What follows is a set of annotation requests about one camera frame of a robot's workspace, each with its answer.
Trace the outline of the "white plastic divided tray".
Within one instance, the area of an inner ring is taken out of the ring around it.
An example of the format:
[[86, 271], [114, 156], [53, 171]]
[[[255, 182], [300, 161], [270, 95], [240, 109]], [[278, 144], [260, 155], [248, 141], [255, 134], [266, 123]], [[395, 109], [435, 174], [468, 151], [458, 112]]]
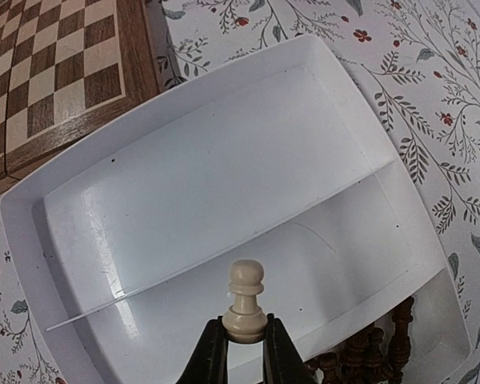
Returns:
[[304, 35], [169, 90], [5, 193], [26, 301], [69, 383], [174, 383], [229, 272], [261, 263], [258, 303], [304, 359], [414, 297], [406, 383], [471, 350], [446, 256], [375, 113]]

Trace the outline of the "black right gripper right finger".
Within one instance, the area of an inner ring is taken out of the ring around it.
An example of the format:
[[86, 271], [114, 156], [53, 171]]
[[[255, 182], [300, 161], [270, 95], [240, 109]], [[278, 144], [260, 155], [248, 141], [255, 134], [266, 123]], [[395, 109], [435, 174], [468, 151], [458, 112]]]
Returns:
[[263, 340], [263, 382], [265, 384], [314, 384], [282, 321], [267, 315]]

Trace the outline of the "wooden chess board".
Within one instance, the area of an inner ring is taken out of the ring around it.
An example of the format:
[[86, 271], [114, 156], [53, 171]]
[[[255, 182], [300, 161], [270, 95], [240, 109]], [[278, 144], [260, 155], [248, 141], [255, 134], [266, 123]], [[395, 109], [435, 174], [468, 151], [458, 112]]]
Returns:
[[0, 1], [0, 194], [159, 91], [144, 1]]

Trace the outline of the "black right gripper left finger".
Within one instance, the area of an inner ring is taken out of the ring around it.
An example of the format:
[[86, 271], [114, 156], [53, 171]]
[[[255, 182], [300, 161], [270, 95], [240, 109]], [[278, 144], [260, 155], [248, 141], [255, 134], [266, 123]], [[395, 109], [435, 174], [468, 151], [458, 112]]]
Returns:
[[178, 384], [227, 384], [228, 341], [222, 318], [209, 320]]

